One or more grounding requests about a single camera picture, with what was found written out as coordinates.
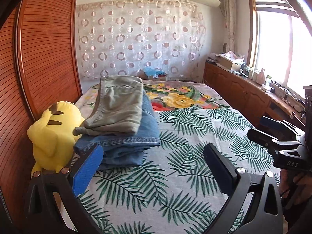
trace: bed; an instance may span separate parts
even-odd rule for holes
[[[97,88],[91,87],[76,103],[85,118],[92,112]],[[207,143],[235,166],[258,174],[271,170],[279,182],[272,157],[247,138],[251,123],[216,91],[201,83],[147,80],[144,89],[157,107],[161,146],[147,151],[140,167],[98,170],[79,195],[104,233],[201,234],[227,199],[203,159]],[[241,223],[248,200],[232,230]],[[74,229],[64,208],[62,215]]]

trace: slatted wood panel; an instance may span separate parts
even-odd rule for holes
[[[14,10],[0,30],[0,186],[13,223],[22,226],[34,165],[26,130],[32,121],[21,97],[13,57]]]
[[[21,57],[39,115],[53,102],[75,102],[80,95],[71,48],[72,3],[24,0],[22,5]]]

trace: stuffed animal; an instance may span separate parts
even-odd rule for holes
[[[68,164],[74,144],[80,138],[73,135],[73,130],[84,120],[79,109],[70,102],[57,102],[43,112],[27,130],[36,161],[32,175],[43,169],[58,173]]]

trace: blue gripper pad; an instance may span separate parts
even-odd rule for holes
[[[72,189],[76,196],[85,192],[102,160],[103,148],[97,145],[73,177]]]

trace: folded clothes stack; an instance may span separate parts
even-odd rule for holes
[[[160,146],[152,104],[142,80],[132,76],[102,77],[91,116],[73,133],[83,134],[74,146],[78,155],[103,147],[100,169],[141,165],[144,151]]]

